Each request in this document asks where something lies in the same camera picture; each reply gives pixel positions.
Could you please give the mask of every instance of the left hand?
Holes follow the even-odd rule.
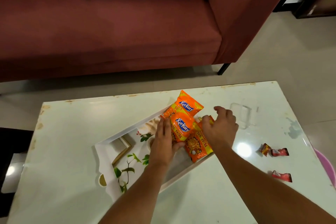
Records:
[[[185,145],[184,142],[172,144],[170,118],[161,119],[150,149],[149,165],[169,166],[175,152]]]

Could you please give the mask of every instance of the sofa seat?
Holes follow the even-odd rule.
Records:
[[[75,66],[157,58],[189,66],[192,62],[183,57],[190,55],[205,55],[204,64],[211,64],[221,44],[204,0],[0,0],[0,4],[4,73],[70,71]]]

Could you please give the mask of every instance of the pink plastic tub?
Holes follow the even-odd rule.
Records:
[[[334,167],[332,166],[330,161],[322,153],[320,153],[316,149],[314,149],[314,150],[316,152],[316,155],[317,155],[318,159],[321,161],[321,164],[324,167],[324,170],[327,172],[332,184],[336,188],[336,173],[335,173]]]

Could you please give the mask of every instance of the coffee table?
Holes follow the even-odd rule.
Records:
[[[234,108],[242,124],[233,149],[264,172],[291,173],[288,186],[336,217],[336,190],[276,81],[185,91],[204,105],[200,115],[217,117],[215,105]],[[44,103],[8,223],[97,223],[112,202],[98,184],[94,144],[173,103],[179,92]],[[263,143],[290,155],[261,156]],[[256,221],[213,155],[159,194],[152,223]]]

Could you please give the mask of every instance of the kurkure logo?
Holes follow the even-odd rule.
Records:
[[[175,121],[177,122],[177,124],[179,125],[179,127],[182,129],[183,132],[188,132],[190,130],[190,128],[186,126],[186,123],[181,118],[178,118]]]
[[[185,109],[187,109],[188,112],[191,112],[193,110],[193,108],[187,102],[181,101],[179,102],[179,104],[182,105]]]

